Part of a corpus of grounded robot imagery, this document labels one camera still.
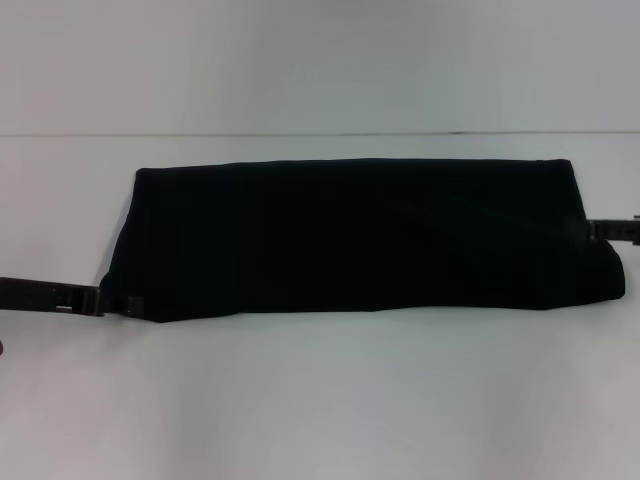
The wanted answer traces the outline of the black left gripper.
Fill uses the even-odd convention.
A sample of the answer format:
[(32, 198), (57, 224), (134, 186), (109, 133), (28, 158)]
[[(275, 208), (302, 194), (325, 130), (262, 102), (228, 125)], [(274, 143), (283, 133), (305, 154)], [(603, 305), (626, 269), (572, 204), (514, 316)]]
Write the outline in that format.
[(92, 317), (104, 313), (143, 316), (144, 298), (116, 296), (103, 300), (99, 287), (2, 277), (1, 309)]

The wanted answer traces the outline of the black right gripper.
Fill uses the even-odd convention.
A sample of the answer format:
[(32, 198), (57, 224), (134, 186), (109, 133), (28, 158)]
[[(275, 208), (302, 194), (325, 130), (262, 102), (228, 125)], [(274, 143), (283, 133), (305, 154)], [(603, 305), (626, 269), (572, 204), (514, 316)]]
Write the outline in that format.
[(640, 219), (631, 220), (579, 220), (574, 231), (580, 241), (617, 241), (640, 244)]

